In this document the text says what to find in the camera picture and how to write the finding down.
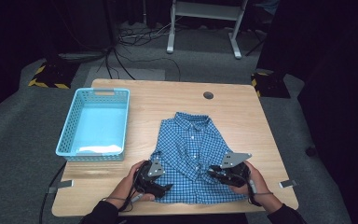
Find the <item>plastic basket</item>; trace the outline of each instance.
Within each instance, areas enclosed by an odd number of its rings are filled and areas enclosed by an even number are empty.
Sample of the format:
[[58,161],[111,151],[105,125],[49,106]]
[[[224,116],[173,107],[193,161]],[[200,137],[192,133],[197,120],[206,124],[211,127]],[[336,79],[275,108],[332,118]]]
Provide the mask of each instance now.
[[56,154],[68,161],[123,161],[129,108],[127,89],[78,89]]

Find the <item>black sleeve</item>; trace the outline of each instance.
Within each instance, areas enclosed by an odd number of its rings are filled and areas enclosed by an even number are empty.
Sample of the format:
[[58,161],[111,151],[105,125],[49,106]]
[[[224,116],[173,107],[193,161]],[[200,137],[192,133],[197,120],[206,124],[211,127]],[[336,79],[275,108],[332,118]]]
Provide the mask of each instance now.
[[118,216],[117,208],[111,203],[100,201],[92,212],[83,217],[82,224],[111,224]]
[[268,215],[268,219],[273,224],[306,224],[307,222],[302,218],[302,216],[293,208],[283,206],[276,212]]

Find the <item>checkered shirt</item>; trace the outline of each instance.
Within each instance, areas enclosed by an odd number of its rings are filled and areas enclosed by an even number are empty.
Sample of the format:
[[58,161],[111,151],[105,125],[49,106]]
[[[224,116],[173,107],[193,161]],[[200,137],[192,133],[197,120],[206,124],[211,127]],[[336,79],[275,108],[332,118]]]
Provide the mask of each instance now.
[[219,165],[232,152],[207,115],[177,112],[161,122],[151,161],[158,159],[165,170],[156,183],[173,184],[160,203],[227,203],[245,199],[227,185],[210,177],[210,165]]

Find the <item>shirt collar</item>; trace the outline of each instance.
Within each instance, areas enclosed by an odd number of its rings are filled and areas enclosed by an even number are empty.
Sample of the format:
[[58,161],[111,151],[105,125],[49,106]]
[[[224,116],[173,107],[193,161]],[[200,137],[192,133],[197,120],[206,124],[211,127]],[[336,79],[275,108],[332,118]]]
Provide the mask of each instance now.
[[190,115],[184,112],[177,112],[174,120],[184,130],[193,127],[197,131],[204,131],[212,122],[207,115]]

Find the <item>table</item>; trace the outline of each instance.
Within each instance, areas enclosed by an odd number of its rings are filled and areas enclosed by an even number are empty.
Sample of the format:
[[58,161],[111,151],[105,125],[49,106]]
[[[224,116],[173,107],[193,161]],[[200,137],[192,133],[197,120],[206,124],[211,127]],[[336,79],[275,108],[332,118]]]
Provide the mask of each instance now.
[[[57,217],[84,216],[108,196],[137,161],[154,151],[162,119],[175,112],[206,114],[234,152],[249,152],[249,160],[266,178],[271,191],[288,206],[298,208],[291,188],[278,183],[288,176],[255,89],[250,85],[169,81],[95,79],[94,88],[127,88],[131,91],[124,161],[67,162],[62,181],[71,188],[58,189],[52,213]],[[213,99],[204,98],[209,91]],[[219,204],[137,202],[122,216],[216,214],[262,211],[247,201]]]
[[172,0],[171,12],[171,30],[168,37],[167,52],[173,53],[173,45],[175,41],[175,20],[176,16],[188,16],[208,19],[218,19],[226,21],[235,21],[233,33],[229,33],[228,37],[231,42],[231,47],[234,51],[236,59],[240,59],[241,52],[237,44],[237,34],[240,29],[243,14],[245,12],[248,0],[243,0],[240,7],[218,6],[200,3],[189,3]]

